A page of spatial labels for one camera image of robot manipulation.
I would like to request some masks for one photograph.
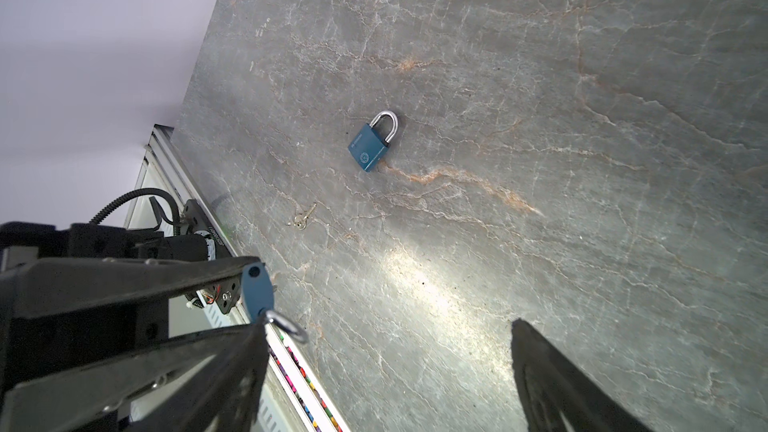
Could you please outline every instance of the white wall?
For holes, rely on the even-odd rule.
[[[87,222],[172,126],[216,0],[0,0],[0,223]],[[121,226],[125,207],[105,221]]]

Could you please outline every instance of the padlock body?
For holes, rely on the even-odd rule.
[[[376,130],[365,124],[347,149],[360,167],[370,172],[379,159],[384,157],[389,147],[385,145]]]

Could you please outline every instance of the silver shackle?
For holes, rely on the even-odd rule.
[[[397,133],[397,123],[398,123],[397,122],[397,116],[395,115],[395,113],[393,111],[391,111],[391,110],[380,111],[379,113],[376,114],[376,117],[374,117],[373,120],[371,120],[371,123],[369,125],[370,125],[371,129],[373,129],[373,127],[375,127],[376,124],[379,123],[379,120],[382,117],[384,117],[384,116],[387,116],[390,119],[392,119],[392,131],[389,133],[389,135],[386,137],[386,139],[384,139],[384,142],[389,144],[389,142],[392,140],[392,138]]]
[[[299,342],[300,344],[306,344],[310,341],[310,336],[301,325],[298,325],[278,311],[267,309],[261,313],[261,317],[264,325],[276,325],[281,331],[287,332],[294,341]]]

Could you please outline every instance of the gray marble surface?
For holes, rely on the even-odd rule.
[[[656,430],[765,430],[767,4],[218,0],[173,142],[354,430],[526,430],[517,317]]]

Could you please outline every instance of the padlock shackle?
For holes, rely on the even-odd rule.
[[[389,144],[389,142],[392,140],[392,138],[397,133],[397,126],[398,126],[397,116],[395,115],[395,113],[393,111],[391,111],[391,110],[380,111],[378,114],[376,114],[376,117],[374,117],[373,120],[371,120],[371,123],[369,125],[370,125],[371,129],[373,129],[373,127],[375,127],[376,124],[379,123],[379,120],[382,117],[384,117],[384,116],[387,116],[390,119],[392,119],[392,131],[389,133],[389,135],[386,137],[386,139],[384,139],[384,142]]]

